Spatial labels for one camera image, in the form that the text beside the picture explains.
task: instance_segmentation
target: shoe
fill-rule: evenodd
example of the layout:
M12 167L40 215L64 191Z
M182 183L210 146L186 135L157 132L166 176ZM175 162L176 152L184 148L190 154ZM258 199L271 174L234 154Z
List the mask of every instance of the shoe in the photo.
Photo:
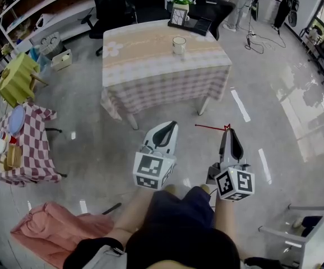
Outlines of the shoe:
M168 184L163 190L167 191L167 192L169 192L170 194L173 194L173 195L175 195L175 193L176 193L176 188L175 188L174 184Z
M270 25L270 26L272 26L272 28L273 28L275 31L279 31L279 29L278 29L277 27L275 27L273 24Z
M210 191L210 189L209 189L209 187L208 187L207 184L201 184L201 185L200 185L200 188L202 188L202 189L203 189L205 192L207 192L208 194L211 193L211 191Z
M293 222L293 225L292 225L293 228L301 227L301 225L303 223L303 220L304 220L304 218L302 218L302 217L299 217L299 218L295 219L295 221Z
M227 24L223 24L223 28L232 32L236 32L236 29L230 28Z

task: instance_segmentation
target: black pants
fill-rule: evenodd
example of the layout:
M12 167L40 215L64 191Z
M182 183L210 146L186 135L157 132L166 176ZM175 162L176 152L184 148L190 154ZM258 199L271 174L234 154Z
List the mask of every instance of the black pants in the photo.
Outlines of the black pants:
M303 219L302 227L305 227L302 233L302 237L307 237L308 234L314 229L314 227L321 220L321 216L307 216Z
M278 9L278 14L275 17L274 27L279 29L283 25L285 18L287 17L289 12L290 8L288 7L286 0L281 1Z

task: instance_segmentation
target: basket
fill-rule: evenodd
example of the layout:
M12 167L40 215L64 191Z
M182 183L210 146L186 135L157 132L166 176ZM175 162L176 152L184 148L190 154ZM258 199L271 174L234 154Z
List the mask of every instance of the basket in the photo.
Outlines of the basket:
M59 32L55 32L41 39L40 53L50 60L61 53L62 49L63 44Z
M68 58L66 60L63 60L62 57L64 57L65 55L68 55ZM70 66L71 64L72 64L71 50L67 50L52 58L51 67L55 71L58 71L62 68L66 68L67 66Z

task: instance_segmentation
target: pink checkered tablecloth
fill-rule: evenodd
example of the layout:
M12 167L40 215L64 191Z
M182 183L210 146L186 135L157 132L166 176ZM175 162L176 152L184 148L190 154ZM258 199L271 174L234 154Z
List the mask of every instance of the pink checkered tablecloth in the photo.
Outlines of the pink checkered tablecloth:
M104 33L101 105L114 119L151 106L211 97L220 101L232 62L210 32L206 36L169 27L168 20ZM172 40L187 41L175 55Z
M8 184L25 186L26 182L59 182L61 175L49 158L49 142L45 131L45 121L55 119L54 110L42 108L33 103L24 103L25 124L20 132L14 135L16 145L22 147L21 166L9 171L0 172L0 180ZM0 120L0 129L8 131L11 113Z

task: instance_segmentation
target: red wire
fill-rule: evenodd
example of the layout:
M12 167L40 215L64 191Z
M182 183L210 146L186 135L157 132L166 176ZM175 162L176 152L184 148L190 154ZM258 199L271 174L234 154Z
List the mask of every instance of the red wire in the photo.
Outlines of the red wire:
M201 124L195 124L196 127L203 127L203 128L211 128L211 129L217 129L218 131L225 131L226 129L230 128L230 124L227 126L224 126L224 128L214 128L214 127L209 127L209 126L203 126Z

